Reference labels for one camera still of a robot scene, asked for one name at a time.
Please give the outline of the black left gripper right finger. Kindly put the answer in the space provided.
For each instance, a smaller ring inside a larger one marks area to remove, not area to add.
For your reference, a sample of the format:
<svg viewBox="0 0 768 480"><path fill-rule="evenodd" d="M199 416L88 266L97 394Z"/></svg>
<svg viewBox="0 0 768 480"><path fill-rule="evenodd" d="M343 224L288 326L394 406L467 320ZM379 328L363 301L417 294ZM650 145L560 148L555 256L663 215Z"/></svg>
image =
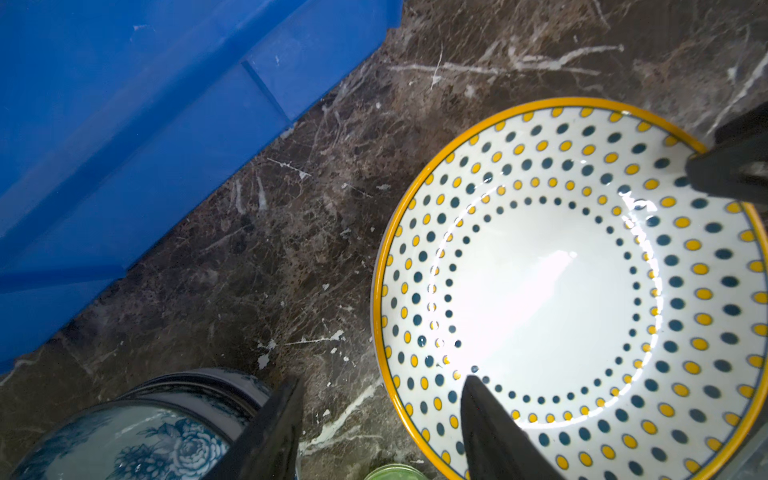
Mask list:
<svg viewBox="0 0 768 480"><path fill-rule="evenodd" d="M562 479L474 375L468 376L464 383L460 412L472 480Z"/></svg>

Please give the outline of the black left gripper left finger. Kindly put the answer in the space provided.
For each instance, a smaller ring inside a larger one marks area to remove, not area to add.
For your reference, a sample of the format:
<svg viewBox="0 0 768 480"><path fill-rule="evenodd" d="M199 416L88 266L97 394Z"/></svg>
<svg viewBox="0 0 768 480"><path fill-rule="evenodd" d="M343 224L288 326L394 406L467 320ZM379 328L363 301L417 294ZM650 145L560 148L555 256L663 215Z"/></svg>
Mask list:
<svg viewBox="0 0 768 480"><path fill-rule="evenodd" d="M303 431L303 398L304 382L287 377L203 479L294 479Z"/></svg>

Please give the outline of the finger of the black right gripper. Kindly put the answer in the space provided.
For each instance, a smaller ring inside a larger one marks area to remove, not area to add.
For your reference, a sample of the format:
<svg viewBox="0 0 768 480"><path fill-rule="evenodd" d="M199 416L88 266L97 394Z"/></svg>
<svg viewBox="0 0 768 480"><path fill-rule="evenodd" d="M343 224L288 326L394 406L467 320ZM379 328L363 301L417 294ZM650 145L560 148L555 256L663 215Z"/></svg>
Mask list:
<svg viewBox="0 0 768 480"><path fill-rule="evenodd" d="M685 165L694 190L767 206L767 103L715 131L714 147Z"/></svg>

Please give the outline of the yellow rimmed dotted plate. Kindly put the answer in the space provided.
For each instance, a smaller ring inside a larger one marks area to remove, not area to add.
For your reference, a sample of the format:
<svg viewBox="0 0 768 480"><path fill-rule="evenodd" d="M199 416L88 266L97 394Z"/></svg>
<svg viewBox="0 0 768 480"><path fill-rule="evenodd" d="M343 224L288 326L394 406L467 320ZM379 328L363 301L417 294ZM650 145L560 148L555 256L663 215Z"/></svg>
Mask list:
<svg viewBox="0 0 768 480"><path fill-rule="evenodd" d="M500 112L394 211L371 321L389 398L450 479L477 377L567 479L709 479L767 398L767 235L695 191L704 146L608 100Z"/></svg>

